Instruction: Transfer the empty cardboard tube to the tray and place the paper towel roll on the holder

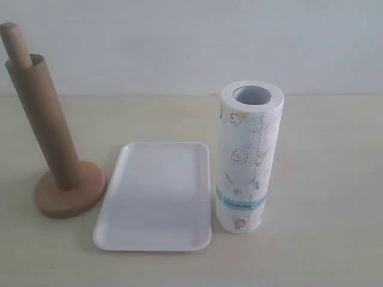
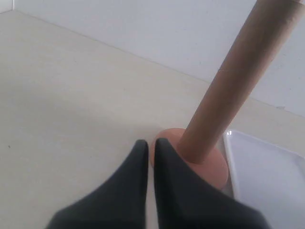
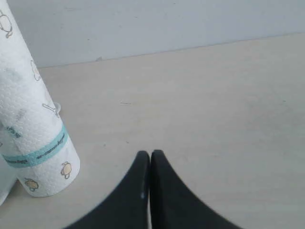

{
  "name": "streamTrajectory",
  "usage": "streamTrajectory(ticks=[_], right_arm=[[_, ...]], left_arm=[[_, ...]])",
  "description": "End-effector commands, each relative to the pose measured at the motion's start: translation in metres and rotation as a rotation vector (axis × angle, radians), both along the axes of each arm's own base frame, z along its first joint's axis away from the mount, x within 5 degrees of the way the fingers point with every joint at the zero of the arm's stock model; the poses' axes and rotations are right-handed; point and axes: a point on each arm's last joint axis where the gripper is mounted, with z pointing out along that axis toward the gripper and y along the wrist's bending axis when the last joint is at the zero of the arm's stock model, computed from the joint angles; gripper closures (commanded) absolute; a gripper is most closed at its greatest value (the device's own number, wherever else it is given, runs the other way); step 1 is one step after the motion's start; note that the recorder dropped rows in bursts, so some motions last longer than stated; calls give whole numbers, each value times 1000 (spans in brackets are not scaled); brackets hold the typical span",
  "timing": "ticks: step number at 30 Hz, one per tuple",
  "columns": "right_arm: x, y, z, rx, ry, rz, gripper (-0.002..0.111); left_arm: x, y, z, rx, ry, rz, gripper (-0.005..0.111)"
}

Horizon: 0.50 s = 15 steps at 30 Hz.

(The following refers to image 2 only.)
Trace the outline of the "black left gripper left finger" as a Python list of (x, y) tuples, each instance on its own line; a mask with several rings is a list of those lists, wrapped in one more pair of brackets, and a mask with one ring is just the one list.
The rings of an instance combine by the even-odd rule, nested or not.
[(49, 229), (144, 229), (148, 183), (148, 144), (135, 142), (120, 167), (101, 186), (59, 210)]

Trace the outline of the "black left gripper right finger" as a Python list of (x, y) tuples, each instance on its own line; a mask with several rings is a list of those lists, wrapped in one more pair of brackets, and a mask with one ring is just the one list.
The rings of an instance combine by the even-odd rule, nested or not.
[(165, 138), (155, 143), (154, 190), (161, 229), (264, 229), (263, 215), (201, 179)]

